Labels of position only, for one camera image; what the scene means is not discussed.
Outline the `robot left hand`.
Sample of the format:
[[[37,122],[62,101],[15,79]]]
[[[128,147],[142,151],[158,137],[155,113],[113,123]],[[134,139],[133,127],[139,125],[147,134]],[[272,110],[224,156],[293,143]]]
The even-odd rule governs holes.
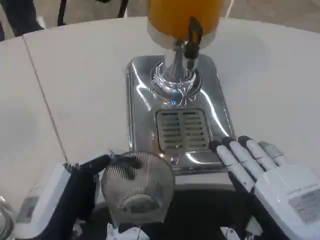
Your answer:
[[[17,240],[69,240],[77,220],[95,207],[99,173],[112,161],[107,154],[83,164],[55,164],[27,193],[14,226]]]

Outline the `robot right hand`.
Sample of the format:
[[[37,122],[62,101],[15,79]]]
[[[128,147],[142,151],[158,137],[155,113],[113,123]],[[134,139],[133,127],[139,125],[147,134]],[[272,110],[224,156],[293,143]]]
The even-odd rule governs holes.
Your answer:
[[[246,135],[208,146],[245,198],[264,240],[320,238],[320,177],[311,168],[287,163],[275,145]]]

